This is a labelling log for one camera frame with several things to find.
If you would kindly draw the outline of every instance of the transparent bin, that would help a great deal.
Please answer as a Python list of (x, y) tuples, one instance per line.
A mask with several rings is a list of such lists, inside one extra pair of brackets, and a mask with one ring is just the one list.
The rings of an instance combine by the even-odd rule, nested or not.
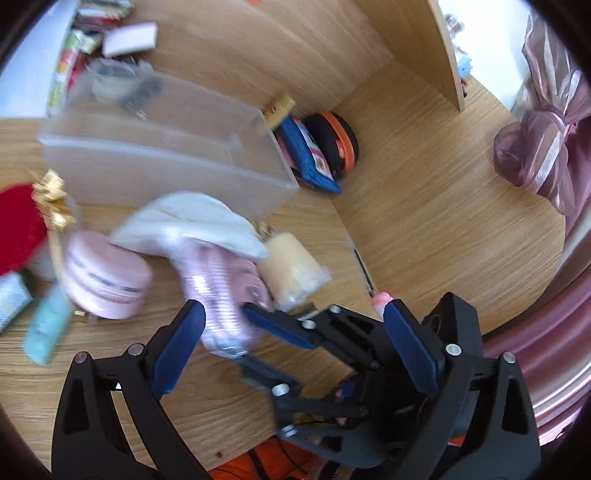
[(47, 165), (77, 202), (138, 207), (189, 190), (262, 219), (297, 191), (257, 108), (157, 75), (160, 93), (133, 112), (97, 101), (86, 72), (66, 110), (44, 123), (38, 138)]

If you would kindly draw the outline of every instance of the pink macaron case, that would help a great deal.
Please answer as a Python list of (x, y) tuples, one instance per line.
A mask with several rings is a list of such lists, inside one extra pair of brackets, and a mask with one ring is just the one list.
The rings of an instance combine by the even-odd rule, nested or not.
[(138, 254), (91, 231), (72, 234), (66, 252), (65, 288), (81, 308), (99, 317), (122, 320), (136, 314), (152, 271)]

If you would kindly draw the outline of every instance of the blue pouch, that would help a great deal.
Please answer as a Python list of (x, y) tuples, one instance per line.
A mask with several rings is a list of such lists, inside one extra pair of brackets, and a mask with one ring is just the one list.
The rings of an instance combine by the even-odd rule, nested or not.
[(298, 119), (289, 116), (282, 121), (277, 129), (277, 141), (286, 156), (291, 157), (302, 180), (327, 192), (342, 192), (320, 148)]

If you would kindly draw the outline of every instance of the gold bow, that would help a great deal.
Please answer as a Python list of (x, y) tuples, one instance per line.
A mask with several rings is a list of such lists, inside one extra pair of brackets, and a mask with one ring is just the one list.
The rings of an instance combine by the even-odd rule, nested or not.
[(59, 234), (76, 223), (72, 210), (66, 205), (66, 196), (64, 181), (53, 170), (49, 170), (40, 182), (33, 184), (33, 201), (43, 215), (51, 262), (61, 285), (64, 280), (64, 259)]

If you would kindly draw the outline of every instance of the blue package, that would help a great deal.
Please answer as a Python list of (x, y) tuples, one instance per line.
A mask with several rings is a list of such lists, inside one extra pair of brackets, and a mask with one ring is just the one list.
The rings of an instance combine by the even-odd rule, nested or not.
[(302, 180), (330, 193), (342, 192), (330, 174), (328, 162), (303, 123), (289, 116), (282, 121), (277, 134), (277, 140), (285, 144)]
[(58, 284), (53, 285), (39, 303), (22, 343), (22, 349), (37, 365), (47, 365), (73, 313), (64, 291)]

